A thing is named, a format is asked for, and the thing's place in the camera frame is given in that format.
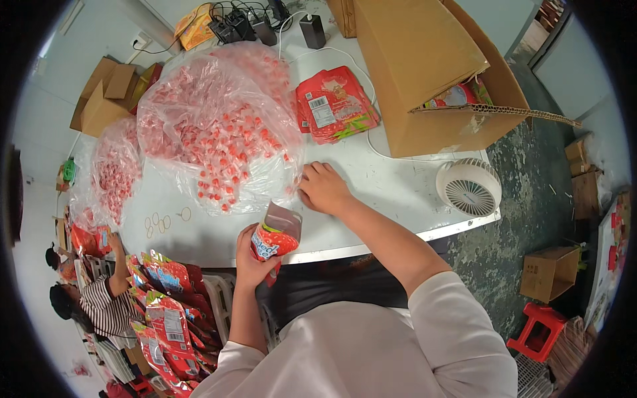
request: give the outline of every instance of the hand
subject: hand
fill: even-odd
[[[329,163],[306,164],[303,174],[299,196],[311,210],[338,216],[355,199],[345,181]]]
[[[257,229],[255,223],[248,225],[239,233],[237,238],[237,284],[238,288],[247,288],[251,291],[260,284],[266,275],[274,268],[281,259],[278,257],[270,257],[268,260],[261,262],[252,255],[250,244],[252,242],[252,234]]]
[[[119,238],[119,234],[117,232],[111,232],[106,235],[106,242],[108,246],[113,249],[115,255],[123,255],[124,248],[122,247],[122,240]]]

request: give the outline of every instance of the white shirt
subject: white shirt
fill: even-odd
[[[267,356],[229,341],[191,398],[517,396],[514,359],[455,273],[423,282],[408,307],[411,322],[373,304],[319,306]]]

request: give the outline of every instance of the stack of bags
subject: stack of bags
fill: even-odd
[[[126,257],[131,321],[150,367],[177,397],[188,397],[217,368],[222,348],[201,269],[150,251]]]
[[[352,71],[321,71],[296,88],[301,132],[318,144],[336,143],[378,125],[378,113]]]

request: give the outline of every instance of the wall outlet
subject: wall outlet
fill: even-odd
[[[148,45],[152,41],[153,39],[148,37],[147,34],[145,34],[144,32],[140,32],[137,36],[135,36],[133,40],[131,40],[131,46],[135,47],[137,50],[143,50],[144,48],[148,47]]]

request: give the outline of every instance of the woman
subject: woman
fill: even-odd
[[[237,241],[229,340],[217,370],[191,397],[517,396],[514,359],[451,267],[425,241],[356,199],[329,164],[313,162],[303,172],[305,205],[357,234],[402,285],[408,308],[341,295],[282,325],[281,343],[268,353],[255,289],[278,261],[251,256],[251,225]],[[280,274],[273,288],[282,282]],[[282,302],[294,306],[293,293]],[[308,299],[321,295],[314,289]]]
[[[63,248],[58,248],[57,253],[53,250],[53,242],[51,242],[51,247],[47,249],[45,253],[45,258],[47,260],[47,264],[49,267],[53,268],[54,271],[60,275],[60,279],[64,283],[72,283],[77,285],[78,277],[75,274],[75,254],[69,253]],[[65,255],[67,259],[63,262],[61,256]]]
[[[53,309],[62,319],[75,320],[87,333],[127,338],[126,334],[131,330],[129,320],[143,319],[129,300],[126,278],[130,274],[119,236],[109,234],[108,244],[115,252],[113,276],[102,275],[82,290],[58,283],[51,287],[49,296]]]

